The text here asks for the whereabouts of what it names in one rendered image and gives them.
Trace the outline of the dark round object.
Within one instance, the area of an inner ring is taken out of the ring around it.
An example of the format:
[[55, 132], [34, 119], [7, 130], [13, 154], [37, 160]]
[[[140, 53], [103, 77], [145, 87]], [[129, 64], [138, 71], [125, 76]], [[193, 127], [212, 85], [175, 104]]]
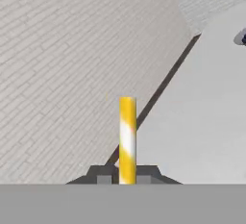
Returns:
[[234, 37], [234, 43], [236, 45], [246, 45], [246, 28], [236, 34]]

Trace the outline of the yellow and white striped straw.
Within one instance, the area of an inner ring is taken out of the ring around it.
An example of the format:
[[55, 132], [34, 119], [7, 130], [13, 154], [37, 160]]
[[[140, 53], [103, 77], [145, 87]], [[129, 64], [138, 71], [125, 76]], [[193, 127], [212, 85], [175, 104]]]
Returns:
[[121, 97], [119, 101], [119, 184], [133, 185], [136, 172], [136, 112], [135, 99]]

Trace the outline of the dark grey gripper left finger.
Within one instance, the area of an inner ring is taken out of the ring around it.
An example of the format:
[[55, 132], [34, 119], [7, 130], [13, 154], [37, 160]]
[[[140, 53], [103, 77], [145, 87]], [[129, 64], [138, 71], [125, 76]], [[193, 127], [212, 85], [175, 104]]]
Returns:
[[86, 175], [70, 181], [70, 184], [75, 185], [113, 185], [118, 183], [118, 168], [113, 164], [92, 165]]

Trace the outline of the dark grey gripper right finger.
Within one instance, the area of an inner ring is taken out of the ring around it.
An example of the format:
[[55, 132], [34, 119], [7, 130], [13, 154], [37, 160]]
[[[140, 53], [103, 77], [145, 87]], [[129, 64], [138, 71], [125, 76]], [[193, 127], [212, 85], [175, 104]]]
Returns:
[[136, 182], [138, 184], [175, 184], [179, 185], [177, 182], [167, 176], [160, 173], [159, 168], [156, 165], [138, 165], [136, 167]]

